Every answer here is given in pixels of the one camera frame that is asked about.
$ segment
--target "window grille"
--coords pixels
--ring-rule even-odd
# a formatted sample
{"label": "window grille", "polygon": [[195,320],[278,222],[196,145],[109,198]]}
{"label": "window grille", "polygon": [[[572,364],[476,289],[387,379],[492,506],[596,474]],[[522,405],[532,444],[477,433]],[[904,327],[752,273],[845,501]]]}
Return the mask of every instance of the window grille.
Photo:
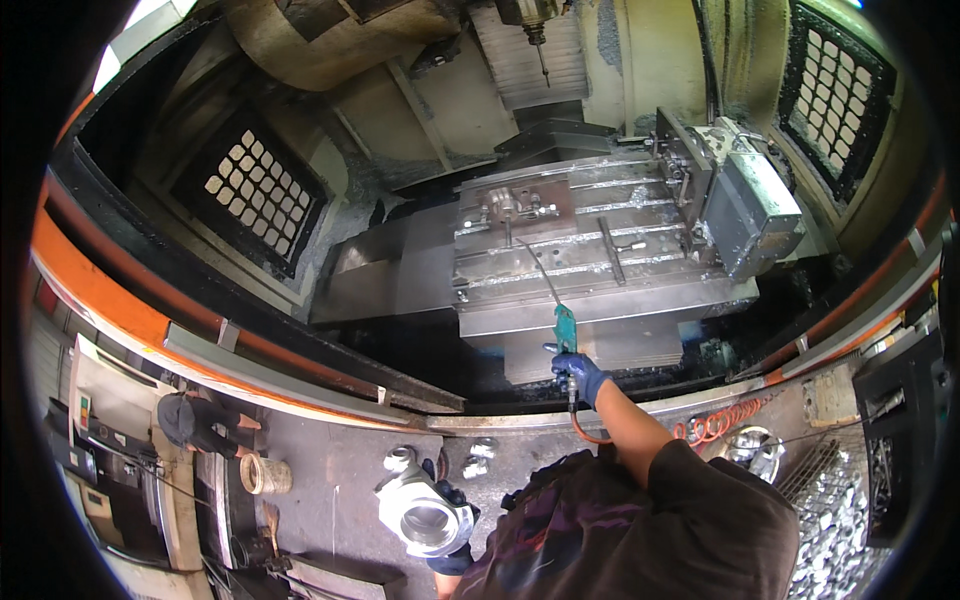
{"label": "window grille", "polygon": [[173,194],[240,253],[288,277],[326,203],[310,168],[251,108],[210,136]]}
{"label": "window grille", "polygon": [[780,129],[846,208],[876,153],[897,73],[839,25],[792,4]]}

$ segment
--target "blue glove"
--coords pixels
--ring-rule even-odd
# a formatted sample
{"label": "blue glove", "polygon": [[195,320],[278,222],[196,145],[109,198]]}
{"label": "blue glove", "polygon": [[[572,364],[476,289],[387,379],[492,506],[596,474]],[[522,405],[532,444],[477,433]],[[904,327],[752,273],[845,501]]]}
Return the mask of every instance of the blue glove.
{"label": "blue glove", "polygon": [[[423,470],[426,471],[426,474],[430,475],[430,479],[437,479],[436,472],[434,471],[433,461],[430,459],[423,459]],[[463,506],[467,504],[467,499],[464,497],[464,493],[460,490],[456,490],[453,486],[450,485],[445,479],[441,479],[437,482],[436,485],[437,492],[450,501],[455,506]],[[473,520],[476,521],[480,517],[480,509],[469,505],[470,509],[473,511]],[[441,575],[463,575],[469,566],[473,564],[473,556],[470,554],[470,543],[467,542],[460,547],[459,550],[451,552],[446,556],[437,557],[435,559],[425,559],[426,565],[430,567],[435,573],[440,573]]]}
{"label": "blue glove", "polygon": [[[543,349],[557,353],[556,344],[544,344]],[[577,380],[577,389],[580,390],[580,399],[596,408],[597,392],[604,381],[612,379],[605,372],[600,371],[586,354],[557,354],[553,357],[551,371],[557,375],[560,389],[566,392],[566,375],[573,374]]]}

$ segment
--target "dark t-shirt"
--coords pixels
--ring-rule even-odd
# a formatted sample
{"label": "dark t-shirt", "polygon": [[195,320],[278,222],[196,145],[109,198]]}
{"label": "dark t-shirt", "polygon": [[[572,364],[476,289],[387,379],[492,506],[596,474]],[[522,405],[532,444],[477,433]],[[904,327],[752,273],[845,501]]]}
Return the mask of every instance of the dark t-shirt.
{"label": "dark t-shirt", "polygon": [[683,440],[657,454],[649,492],[585,450],[531,477],[453,597],[779,600],[799,545],[773,487]]}

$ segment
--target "aluminum part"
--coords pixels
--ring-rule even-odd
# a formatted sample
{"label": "aluminum part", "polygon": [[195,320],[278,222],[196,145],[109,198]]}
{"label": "aluminum part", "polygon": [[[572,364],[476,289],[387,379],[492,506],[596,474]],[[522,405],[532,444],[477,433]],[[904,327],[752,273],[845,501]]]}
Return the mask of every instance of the aluminum part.
{"label": "aluminum part", "polygon": [[470,447],[470,454],[490,459],[496,456],[498,446],[500,444],[494,438],[477,438],[476,442]]}
{"label": "aluminum part", "polygon": [[723,456],[767,483],[773,483],[780,471],[780,457],[786,453],[783,440],[756,425],[742,427],[729,436]]}
{"label": "aluminum part", "polygon": [[869,521],[863,487],[866,448],[859,431],[832,434],[803,458],[777,487],[800,520],[800,551],[791,577],[790,600],[839,600],[888,549],[866,546]]}
{"label": "aluminum part", "polygon": [[464,461],[464,479],[486,475],[488,470],[490,470],[490,459],[483,456],[467,456]]}
{"label": "aluminum part", "polygon": [[416,463],[388,476],[373,493],[380,502],[380,522],[406,544],[410,556],[447,556],[462,548],[473,533],[475,519],[469,504],[451,504]]}
{"label": "aluminum part", "polygon": [[416,462],[417,451],[409,445],[398,446],[383,457],[383,467],[392,473],[402,473]]}

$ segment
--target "wire rack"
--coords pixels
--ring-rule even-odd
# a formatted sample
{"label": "wire rack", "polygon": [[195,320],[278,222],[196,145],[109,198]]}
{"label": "wire rack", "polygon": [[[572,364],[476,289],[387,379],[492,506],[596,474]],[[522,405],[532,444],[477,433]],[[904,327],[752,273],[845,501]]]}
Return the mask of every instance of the wire rack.
{"label": "wire rack", "polygon": [[867,448],[858,426],[829,430],[777,489],[797,511],[801,547],[788,598],[860,596],[890,554],[866,547]]}

